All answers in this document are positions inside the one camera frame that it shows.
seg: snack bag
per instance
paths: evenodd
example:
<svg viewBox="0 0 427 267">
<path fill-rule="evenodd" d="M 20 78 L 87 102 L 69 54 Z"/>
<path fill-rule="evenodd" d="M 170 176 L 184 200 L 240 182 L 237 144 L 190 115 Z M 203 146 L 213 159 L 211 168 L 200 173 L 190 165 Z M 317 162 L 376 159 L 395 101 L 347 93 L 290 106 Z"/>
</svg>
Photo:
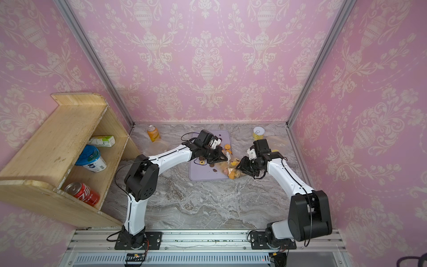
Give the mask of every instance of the snack bag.
<svg viewBox="0 0 427 267">
<path fill-rule="evenodd" d="M 242 172 L 236 170 L 240 160 L 233 156 L 230 152 L 223 150 L 224 155 L 227 156 L 227 161 L 216 163 L 215 167 L 223 174 L 227 175 L 230 179 L 239 178 L 242 176 Z"/>
</svg>

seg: red soda can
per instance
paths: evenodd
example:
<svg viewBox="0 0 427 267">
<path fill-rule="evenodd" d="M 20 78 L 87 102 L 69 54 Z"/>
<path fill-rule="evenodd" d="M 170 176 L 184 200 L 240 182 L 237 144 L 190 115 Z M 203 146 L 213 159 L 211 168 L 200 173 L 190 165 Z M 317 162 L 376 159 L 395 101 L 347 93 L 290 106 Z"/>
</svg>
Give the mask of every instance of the red soda can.
<svg viewBox="0 0 427 267">
<path fill-rule="evenodd" d="M 71 183 L 65 187 L 64 191 L 91 206 L 95 206 L 99 200 L 99 194 L 84 183 Z"/>
</svg>

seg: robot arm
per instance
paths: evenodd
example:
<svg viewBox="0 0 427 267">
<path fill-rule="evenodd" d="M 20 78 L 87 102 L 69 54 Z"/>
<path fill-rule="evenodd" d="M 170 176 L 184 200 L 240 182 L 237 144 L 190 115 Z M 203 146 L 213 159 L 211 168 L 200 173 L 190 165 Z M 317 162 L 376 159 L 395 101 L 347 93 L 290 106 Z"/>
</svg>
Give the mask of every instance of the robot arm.
<svg viewBox="0 0 427 267">
<path fill-rule="evenodd" d="M 288 219 L 267 226 L 271 245 L 280 246 L 287 238 L 303 241 L 332 233 L 328 197 L 323 191 L 315 191 L 302 181 L 279 152 L 271 152 L 266 139 L 255 141 L 248 154 L 237 169 L 254 179 L 264 170 L 264 175 L 271 174 L 290 198 Z"/>
<path fill-rule="evenodd" d="M 145 210 L 148 198 L 157 187 L 157 179 L 167 169 L 182 162 L 204 157 L 208 164 L 227 161 L 220 147 L 221 140 L 202 130 L 198 137 L 183 142 L 175 149 L 146 157 L 139 155 L 125 177 L 128 192 L 128 210 L 122 227 L 122 236 L 133 249 L 142 247 L 145 236 Z"/>
</svg>

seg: can lid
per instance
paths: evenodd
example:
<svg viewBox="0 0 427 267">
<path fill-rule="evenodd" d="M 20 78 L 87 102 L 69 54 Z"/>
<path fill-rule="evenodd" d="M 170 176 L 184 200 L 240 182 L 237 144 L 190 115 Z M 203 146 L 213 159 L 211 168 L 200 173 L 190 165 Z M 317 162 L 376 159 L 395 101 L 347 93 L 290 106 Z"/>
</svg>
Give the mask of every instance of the can lid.
<svg viewBox="0 0 427 267">
<path fill-rule="evenodd" d="M 82 153 L 80 154 L 79 158 L 76 161 L 76 166 L 83 166 L 88 165 L 96 160 L 99 159 L 101 154 L 99 153 L 98 148 L 86 145 L 83 149 Z"/>
<path fill-rule="evenodd" d="M 69 185 L 67 185 L 64 189 L 64 191 L 66 193 L 69 193 L 71 196 L 74 196 L 75 194 L 77 194 L 78 192 L 80 192 L 82 188 L 82 184 L 79 182 L 74 182 L 74 183 L 70 183 Z"/>
<path fill-rule="evenodd" d="M 263 127 L 257 126 L 254 128 L 254 134 L 256 135 L 263 135 L 266 131 Z"/>
</svg>

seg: damask pattern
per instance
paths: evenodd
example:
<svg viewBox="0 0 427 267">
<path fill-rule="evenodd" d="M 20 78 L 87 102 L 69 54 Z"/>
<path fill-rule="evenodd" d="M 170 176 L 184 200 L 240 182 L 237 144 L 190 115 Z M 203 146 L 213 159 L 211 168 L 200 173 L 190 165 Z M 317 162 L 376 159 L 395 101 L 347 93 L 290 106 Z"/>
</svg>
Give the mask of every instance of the damask pattern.
<svg viewBox="0 0 427 267">
<path fill-rule="evenodd" d="M 68 1 L 134 120 L 152 122 L 286 121 L 342 3 Z"/>
<path fill-rule="evenodd" d="M 111 40 L 91 38 L 103 62 L 129 72 L 120 68 Z M 139 75 L 126 87 L 129 94 Z M 99 93 L 127 125 L 53 1 L 0 1 L 0 81 L 0 169 L 55 110 L 52 93 Z M 58 266 L 74 226 L 6 203 L 0 210 L 2 266 Z"/>
<path fill-rule="evenodd" d="M 426 252 L 426 8 L 357 1 L 293 128 L 354 266 Z"/>
</svg>

